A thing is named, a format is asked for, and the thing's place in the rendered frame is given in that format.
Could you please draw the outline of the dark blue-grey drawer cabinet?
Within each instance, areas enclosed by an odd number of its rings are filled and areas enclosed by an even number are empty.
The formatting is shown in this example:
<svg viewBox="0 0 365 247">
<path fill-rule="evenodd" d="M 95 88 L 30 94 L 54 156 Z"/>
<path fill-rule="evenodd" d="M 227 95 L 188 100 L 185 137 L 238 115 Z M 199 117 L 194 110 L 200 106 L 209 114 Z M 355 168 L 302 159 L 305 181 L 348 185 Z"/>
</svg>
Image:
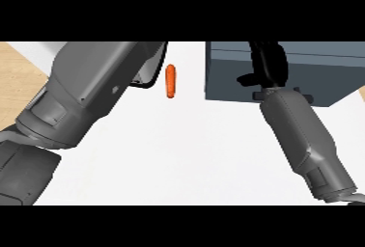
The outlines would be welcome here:
<svg viewBox="0 0 365 247">
<path fill-rule="evenodd" d="M 365 41 L 281 41 L 289 60 L 287 87 L 314 96 L 314 106 L 330 107 L 365 86 Z M 237 78 L 253 73 L 246 41 L 206 42 L 206 98 L 255 102 L 261 86 L 243 87 Z"/>
</svg>

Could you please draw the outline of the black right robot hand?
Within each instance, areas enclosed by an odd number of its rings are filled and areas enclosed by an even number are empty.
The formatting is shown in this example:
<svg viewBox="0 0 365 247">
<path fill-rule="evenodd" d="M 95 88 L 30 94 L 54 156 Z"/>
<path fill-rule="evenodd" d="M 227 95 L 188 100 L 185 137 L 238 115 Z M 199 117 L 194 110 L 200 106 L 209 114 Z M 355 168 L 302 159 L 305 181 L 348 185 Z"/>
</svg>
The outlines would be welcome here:
<svg viewBox="0 0 365 247">
<path fill-rule="evenodd" d="M 286 50 L 277 41 L 250 41 L 255 72 L 241 75 L 237 81 L 244 87 L 284 87 L 289 80 Z"/>
</svg>

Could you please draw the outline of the orange can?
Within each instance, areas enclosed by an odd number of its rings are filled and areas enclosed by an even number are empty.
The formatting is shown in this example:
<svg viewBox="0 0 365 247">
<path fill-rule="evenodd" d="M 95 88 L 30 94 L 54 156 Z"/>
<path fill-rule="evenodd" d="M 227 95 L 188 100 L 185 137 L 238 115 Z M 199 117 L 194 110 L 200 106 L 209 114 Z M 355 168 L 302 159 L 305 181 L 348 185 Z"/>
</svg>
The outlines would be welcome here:
<svg viewBox="0 0 365 247">
<path fill-rule="evenodd" d="M 178 71 L 173 64 L 166 68 L 166 93 L 168 98 L 173 98 L 176 95 L 176 85 L 178 85 Z"/>
</svg>

